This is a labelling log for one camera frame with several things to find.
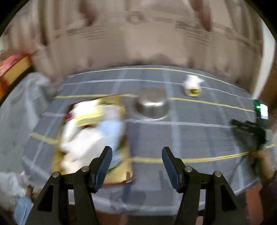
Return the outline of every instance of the gray tablecloth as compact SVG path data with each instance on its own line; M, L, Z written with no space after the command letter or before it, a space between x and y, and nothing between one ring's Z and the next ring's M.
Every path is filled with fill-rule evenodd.
M199 74L204 80L198 98L188 97L182 90L181 83L189 73ZM247 157L216 158L247 151L249 144L244 140L250 137L231 127L230 120L255 121L250 95L224 78L168 66L111 68L68 77L28 142L22 158L27 174L41 184L49 178L55 139L69 104L97 94L137 94L148 87L166 89L167 97L171 98L170 115L163 121L138 119L132 96L123 97L131 155L137 159L133 162L134 182L100 189L93 195L97 210L136 215L176 214L181 194L172 188L163 164L152 160L161 158L164 146L169 146L176 157L194 159L187 165L198 172L221 171L236 194L255 182ZM197 158L212 159L202 162ZM202 192L200 208L204 201ZM72 193L70 202L74 203Z

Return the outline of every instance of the stainless steel bowl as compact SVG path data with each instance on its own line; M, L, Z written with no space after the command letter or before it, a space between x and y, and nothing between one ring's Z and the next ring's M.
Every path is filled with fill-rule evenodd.
M145 117L163 119L169 113L169 102L163 88L145 88L136 97L137 111Z

